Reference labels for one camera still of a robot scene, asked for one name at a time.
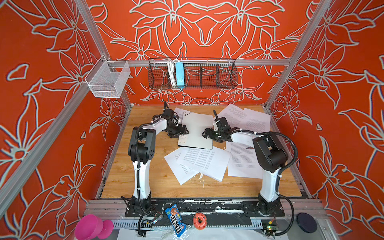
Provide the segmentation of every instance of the wooden tabletop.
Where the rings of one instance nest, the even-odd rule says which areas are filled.
[[[264,112],[260,105],[237,105],[244,109]],[[170,105],[194,113],[213,115],[215,109],[218,113],[225,106],[180,106]],[[162,106],[134,106],[129,116],[124,135],[118,146],[118,151],[111,171],[105,183],[102,198],[131,197],[134,191],[134,169],[128,156],[128,146],[132,129],[142,123],[150,122],[152,116],[162,113]],[[172,151],[178,148],[177,138],[170,139],[166,132],[156,136],[155,156],[151,161],[149,170],[149,184],[152,197],[257,197],[262,187],[261,179],[245,177],[229,177],[226,171],[223,181],[218,182],[210,177],[197,174],[189,181],[180,185],[164,159]],[[214,146],[224,149],[224,143],[214,141]],[[290,169],[284,171],[280,180],[280,193],[288,197],[301,196]]]

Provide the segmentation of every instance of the red wall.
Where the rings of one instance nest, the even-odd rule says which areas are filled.
[[[384,237],[383,14],[333,1],[272,107],[341,239]]]
[[[311,0],[87,0],[115,60],[187,56],[289,58],[318,1]],[[148,71],[132,68],[126,91],[132,103],[262,104],[283,66],[238,68],[231,90],[151,90]]]
[[[76,5],[0,4],[0,187],[100,57]],[[84,98],[0,220],[0,238],[67,238],[96,195],[126,108]]]

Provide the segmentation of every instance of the black round lid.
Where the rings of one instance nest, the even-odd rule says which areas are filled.
[[[313,217],[307,213],[301,212],[297,215],[297,224],[307,233],[314,233],[317,230],[317,223]]]

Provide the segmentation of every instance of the donut toy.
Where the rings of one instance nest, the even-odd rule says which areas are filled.
[[[207,226],[207,217],[201,212],[196,213],[193,217],[193,225],[195,228],[203,230]]]

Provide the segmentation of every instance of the white cable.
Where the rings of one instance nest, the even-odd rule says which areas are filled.
[[[170,83],[172,86],[176,86],[177,83],[176,83],[176,80],[175,80],[175,77],[174,77],[174,71],[175,71],[175,65],[174,63],[175,62],[179,62],[178,59],[175,59],[175,60],[168,60],[167,61],[167,66],[168,66],[168,73],[169,73],[169,79],[170,79]]]

